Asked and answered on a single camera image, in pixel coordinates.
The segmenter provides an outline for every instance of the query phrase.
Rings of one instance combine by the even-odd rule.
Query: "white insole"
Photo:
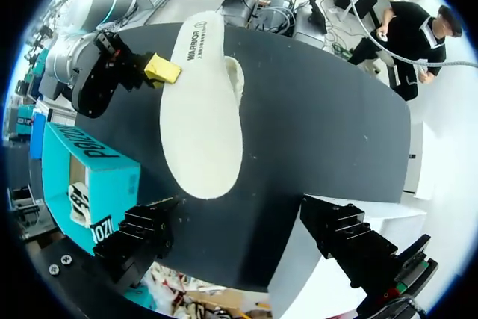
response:
[[[223,51],[224,22],[215,12],[198,13],[181,27],[171,62],[182,68],[165,84],[159,117],[167,165],[191,196],[228,193],[239,175],[243,144],[239,103],[243,74]],[[233,87],[239,89],[236,98]]]

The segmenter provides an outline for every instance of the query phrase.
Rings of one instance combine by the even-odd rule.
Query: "cyan shoe box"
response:
[[[111,234],[111,225],[118,230],[125,211],[137,204],[140,165],[78,127],[46,123],[42,168],[45,202],[53,218],[65,235],[91,255],[93,230],[101,229],[100,236],[96,233],[101,241]],[[68,187],[75,182],[89,189],[89,229],[70,219]]]

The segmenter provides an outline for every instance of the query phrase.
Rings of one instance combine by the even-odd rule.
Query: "black shirt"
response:
[[[388,25],[388,48],[397,55],[410,60],[427,59],[430,63],[440,63],[447,58],[444,45],[432,49],[425,33],[420,29],[429,19],[428,26],[432,28],[435,18],[418,4],[407,1],[393,1],[390,3],[395,17]],[[444,38],[435,38],[437,44],[443,44]],[[440,71],[439,67],[428,69],[433,75]]]

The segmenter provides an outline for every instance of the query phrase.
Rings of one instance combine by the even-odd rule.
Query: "screw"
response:
[[[48,272],[53,276],[57,276],[60,273],[60,268],[56,264],[52,264],[49,266]]]
[[[68,254],[65,254],[63,257],[61,257],[61,264],[63,265],[72,264],[72,257]]]

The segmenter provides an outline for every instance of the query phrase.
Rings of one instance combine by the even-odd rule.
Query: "man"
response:
[[[384,42],[377,33],[387,36]],[[410,60],[427,59],[440,63],[447,58],[445,37],[460,37],[462,27],[449,7],[442,5],[436,18],[431,17],[420,5],[406,1],[392,2],[383,13],[382,26],[371,32],[373,38],[385,48]],[[349,62],[358,65],[366,59],[376,59],[379,47],[365,37],[357,45]],[[417,76],[413,65],[394,58],[400,85],[394,90],[405,101],[418,95]],[[422,84],[430,84],[440,72],[439,67],[429,67],[419,72]]]

